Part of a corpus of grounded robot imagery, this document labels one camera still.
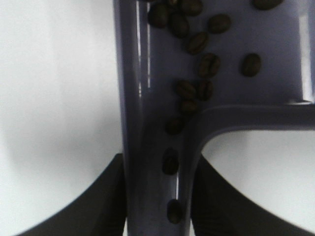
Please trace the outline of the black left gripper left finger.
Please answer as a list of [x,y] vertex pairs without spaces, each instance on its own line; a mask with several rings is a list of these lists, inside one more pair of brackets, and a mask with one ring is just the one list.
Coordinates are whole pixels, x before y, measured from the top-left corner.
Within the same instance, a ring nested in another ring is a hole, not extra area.
[[72,203],[24,236],[121,236],[126,221],[123,155],[116,154],[96,181]]

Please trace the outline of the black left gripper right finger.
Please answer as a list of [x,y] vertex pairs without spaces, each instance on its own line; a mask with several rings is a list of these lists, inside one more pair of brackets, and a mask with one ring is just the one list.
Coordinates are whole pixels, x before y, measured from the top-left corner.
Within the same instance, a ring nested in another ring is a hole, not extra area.
[[197,236],[312,235],[241,194],[203,156],[194,176],[191,219]]

